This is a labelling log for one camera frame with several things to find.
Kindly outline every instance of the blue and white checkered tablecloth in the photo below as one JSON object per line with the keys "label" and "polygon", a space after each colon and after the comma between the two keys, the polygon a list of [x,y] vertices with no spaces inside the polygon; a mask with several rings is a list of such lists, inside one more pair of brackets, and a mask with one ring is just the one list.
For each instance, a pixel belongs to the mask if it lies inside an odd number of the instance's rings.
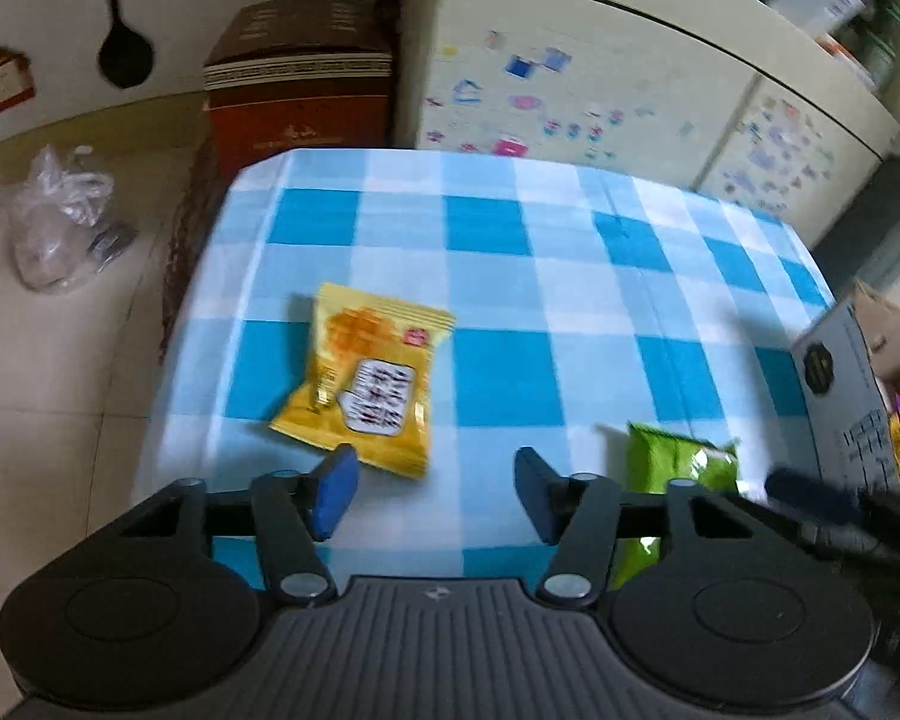
{"label": "blue and white checkered tablecloth", "polygon": [[530,445],[619,473],[628,420],[741,440],[744,481],[817,468],[787,351],[831,295],[794,231],[618,173],[434,151],[293,151],[245,170],[178,321],[135,490],[307,470],[269,420],[334,282],[449,309],[430,470],[376,469],[322,555],[351,574],[533,576],[512,483]]}

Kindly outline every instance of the floor tile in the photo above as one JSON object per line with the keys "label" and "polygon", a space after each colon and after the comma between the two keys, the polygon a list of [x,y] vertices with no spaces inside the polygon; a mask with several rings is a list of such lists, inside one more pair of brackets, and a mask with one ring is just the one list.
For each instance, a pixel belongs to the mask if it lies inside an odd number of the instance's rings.
{"label": "floor tile", "polygon": [[187,182],[187,149],[110,163],[115,210],[140,235],[102,274],[67,295],[36,295],[16,277],[0,209],[0,407],[101,413],[111,362],[157,233]]}
{"label": "floor tile", "polygon": [[160,382],[163,338],[163,274],[170,250],[170,223],[156,237],[130,303],[113,355],[103,413],[149,416]]}
{"label": "floor tile", "polygon": [[[83,537],[100,421],[0,410],[0,605]],[[0,714],[18,697],[0,655]]]}
{"label": "floor tile", "polygon": [[134,416],[103,418],[94,464],[87,533],[93,533],[130,508],[130,492],[148,425],[148,419]]}

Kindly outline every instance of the brown box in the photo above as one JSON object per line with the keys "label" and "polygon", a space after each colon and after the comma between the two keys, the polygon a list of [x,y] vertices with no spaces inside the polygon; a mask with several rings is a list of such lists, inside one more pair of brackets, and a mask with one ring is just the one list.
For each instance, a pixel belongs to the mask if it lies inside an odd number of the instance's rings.
{"label": "brown box", "polygon": [[242,9],[203,67],[221,170],[299,146],[386,146],[391,64],[371,1]]}
{"label": "brown box", "polygon": [[856,282],[791,347],[821,476],[846,488],[900,491],[890,445],[900,395],[900,309]]}

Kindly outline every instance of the snack bag label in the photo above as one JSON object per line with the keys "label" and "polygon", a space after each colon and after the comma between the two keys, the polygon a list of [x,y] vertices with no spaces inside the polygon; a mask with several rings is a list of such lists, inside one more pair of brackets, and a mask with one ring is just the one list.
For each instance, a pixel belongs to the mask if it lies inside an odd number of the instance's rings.
{"label": "snack bag label", "polygon": [[337,395],[346,426],[357,433],[396,436],[403,430],[415,371],[385,360],[360,360],[350,389]]}
{"label": "snack bag label", "polygon": [[324,449],[351,443],[364,463],[426,472],[430,365],[445,311],[324,284],[314,302],[304,383],[271,427]]}

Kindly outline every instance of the metal screw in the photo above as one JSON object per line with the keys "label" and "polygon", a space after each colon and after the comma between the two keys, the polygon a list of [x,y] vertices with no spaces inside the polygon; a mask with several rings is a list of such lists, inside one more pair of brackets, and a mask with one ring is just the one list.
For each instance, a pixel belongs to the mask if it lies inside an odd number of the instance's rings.
{"label": "metal screw", "polygon": [[293,598],[316,598],[330,584],[319,574],[290,574],[280,580],[280,589]]}
{"label": "metal screw", "polygon": [[583,598],[590,588],[590,580],[580,574],[554,574],[543,583],[543,589],[554,598]]}

